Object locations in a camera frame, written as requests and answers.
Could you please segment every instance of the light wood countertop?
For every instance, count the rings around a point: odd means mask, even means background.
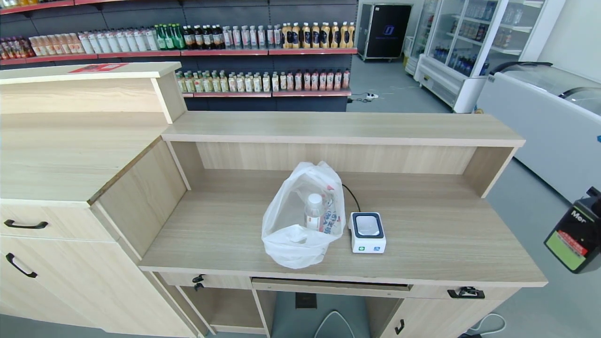
[[[78,64],[3,70],[0,72],[0,85],[94,79],[160,78],[179,69],[182,65],[179,62],[129,63],[110,72],[69,73],[85,66],[85,64]]]
[[[3,115],[2,203],[87,206],[160,137],[165,119],[143,112]]]
[[[544,275],[459,175],[339,173],[363,211],[382,215],[384,254],[353,254],[348,229],[323,262],[279,266],[261,222],[289,172],[204,170],[139,264],[162,272],[446,286],[540,287]],[[356,210],[346,194],[346,214]]]
[[[184,113],[166,141],[521,147],[524,139],[491,115],[375,112]]]

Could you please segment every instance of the drawer handle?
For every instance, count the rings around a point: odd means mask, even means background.
[[[14,225],[13,220],[4,221],[4,225],[9,228],[18,228],[18,229],[43,229],[48,225],[48,222],[39,222],[36,226],[16,226]]]
[[[195,283],[194,291],[198,291],[198,289],[200,289],[201,287],[204,287],[204,285],[201,283],[203,280],[204,280],[203,275],[198,275],[198,277],[192,278],[192,282]]]
[[[14,259],[14,255],[13,255],[13,254],[11,254],[11,253],[8,253],[8,254],[6,255],[6,260],[7,260],[9,263],[11,263],[11,264],[12,264],[12,265],[13,265],[15,268],[17,268],[17,270],[19,270],[19,271],[20,271],[22,274],[26,275],[26,276],[27,276],[27,277],[29,277],[29,278],[36,278],[36,277],[37,277],[37,274],[36,274],[35,272],[32,272],[32,273],[28,274],[27,272],[23,271],[23,270],[22,270],[20,267],[18,267],[18,266],[17,266],[17,265],[16,265],[16,264],[13,262],[13,259]]]
[[[484,291],[471,286],[462,287],[459,289],[459,293],[455,290],[447,290],[447,292],[451,298],[467,298],[470,300],[483,300],[485,298]]]
[[[395,327],[394,332],[396,332],[398,335],[399,333],[401,333],[401,331],[403,331],[404,328],[405,328],[405,320],[401,319],[401,327]]]

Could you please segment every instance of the plastic bag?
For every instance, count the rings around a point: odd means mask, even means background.
[[[305,224],[305,202],[320,194],[325,204],[320,231]],[[288,177],[263,216],[265,252],[287,268],[301,269],[323,260],[328,245],[343,234],[344,192],[338,174],[325,162],[301,162]]]

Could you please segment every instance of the black drawer handle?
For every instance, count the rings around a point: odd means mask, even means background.
[[[483,300],[485,298],[484,291],[471,286],[464,286],[459,289],[459,292],[455,290],[447,290],[447,292],[451,298],[466,298],[470,300]]]
[[[18,229],[43,229],[48,225],[48,222],[39,222],[36,226],[16,226],[14,225],[13,220],[4,221],[4,225],[9,228],[18,228]]]
[[[21,268],[20,268],[20,267],[18,267],[18,266],[17,266],[17,265],[16,265],[16,264],[13,262],[13,259],[14,259],[14,255],[13,255],[13,254],[11,254],[11,253],[8,253],[8,254],[6,255],[6,260],[7,260],[9,263],[11,263],[11,264],[12,264],[12,265],[13,265],[15,268],[17,268],[17,270],[19,270],[19,271],[20,271],[22,274],[26,275],[26,276],[27,276],[27,277],[29,277],[29,278],[36,278],[36,277],[37,277],[37,274],[36,274],[35,272],[32,272],[32,273],[28,274],[27,272],[25,272],[25,271],[21,270]]]
[[[394,332],[396,332],[398,335],[399,333],[401,333],[401,331],[403,331],[404,328],[405,328],[405,320],[401,319],[401,327],[395,327]]]

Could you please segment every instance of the chest freezer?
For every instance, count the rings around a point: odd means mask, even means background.
[[[476,109],[524,137],[515,157],[568,201],[601,186],[601,84],[550,63],[508,63]]]

